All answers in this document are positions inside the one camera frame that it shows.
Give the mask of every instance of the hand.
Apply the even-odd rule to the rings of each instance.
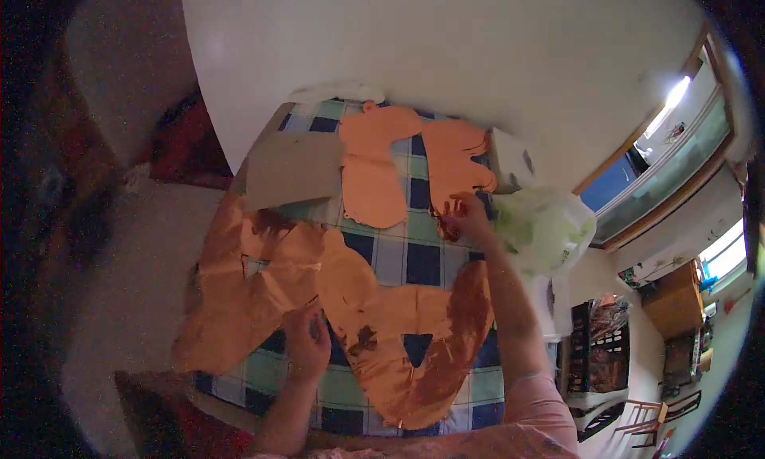
[[[454,214],[445,216],[444,222],[460,234],[467,235],[480,249],[489,249],[498,245],[494,233],[483,209],[483,202],[475,194],[461,192],[450,196],[454,203]]]
[[[330,361],[330,332],[321,318],[321,303],[313,301],[284,314],[287,355],[292,360],[288,380],[318,383]]]

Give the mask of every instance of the pink sleeve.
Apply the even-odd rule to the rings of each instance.
[[[569,407],[555,382],[544,373],[516,379],[505,396],[504,422],[534,427],[569,451],[577,450],[576,426]]]

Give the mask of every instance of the wooden cabinet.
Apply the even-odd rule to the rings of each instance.
[[[698,292],[694,262],[655,281],[655,291],[643,298],[643,310],[664,339],[690,333],[704,324],[704,304]]]

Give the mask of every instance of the table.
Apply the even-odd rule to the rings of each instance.
[[[279,130],[294,133],[337,131],[339,118],[356,112],[361,112],[359,102],[331,100],[316,105],[298,104],[284,118]],[[433,112],[418,111],[418,114],[424,122],[446,119]],[[428,163],[422,138],[415,135],[395,142],[392,160],[401,178],[408,212],[405,222],[391,228],[376,229],[344,218],[339,195],[318,204],[302,202],[275,210],[291,219],[337,227],[343,233],[346,245],[372,266],[381,285],[427,284],[449,290],[460,267],[465,262],[482,259],[483,253],[471,248],[464,240],[453,244],[438,237],[435,221],[428,213]],[[483,164],[488,162],[485,157],[473,160]],[[483,196],[483,200],[488,204],[488,196]],[[265,265],[252,262],[249,273],[254,274]],[[405,348],[415,365],[418,365],[417,359],[422,361],[428,348],[429,339],[424,336],[406,335],[404,338]],[[331,339],[330,365],[314,400],[312,428],[343,435],[412,437],[470,431],[494,426],[502,419],[504,388],[494,328],[486,337],[447,417],[417,431],[383,425],[382,417],[373,411],[364,397],[334,333],[331,333]],[[557,343],[549,343],[552,368],[555,368],[556,348]],[[284,333],[278,330],[227,374],[214,378],[197,373],[196,387],[262,415],[278,395],[288,368],[284,358]]]

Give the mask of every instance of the light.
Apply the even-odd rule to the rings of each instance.
[[[654,120],[651,121],[650,124],[648,124],[648,127],[645,129],[644,135],[646,139],[650,139],[651,135],[653,135],[654,132],[656,132],[656,129],[659,128],[664,123],[664,120],[669,117],[669,113],[672,112],[672,110],[677,107],[677,105],[680,103],[680,100],[683,99],[683,96],[685,95],[685,91],[688,90],[688,85],[691,83],[691,78],[688,76],[685,76],[683,80],[680,82],[677,82],[677,85],[675,85],[671,91],[669,91],[669,95],[667,96],[667,101],[664,104],[664,109],[662,109],[661,112],[656,116]]]
[[[674,109],[677,107],[677,105],[680,103],[680,100],[685,95],[685,91],[688,90],[688,84],[691,83],[691,78],[688,76],[685,76],[683,80],[678,82],[674,88],[669,91],[669,95],[667,96],[667,103],[666,107],[670,109]]]

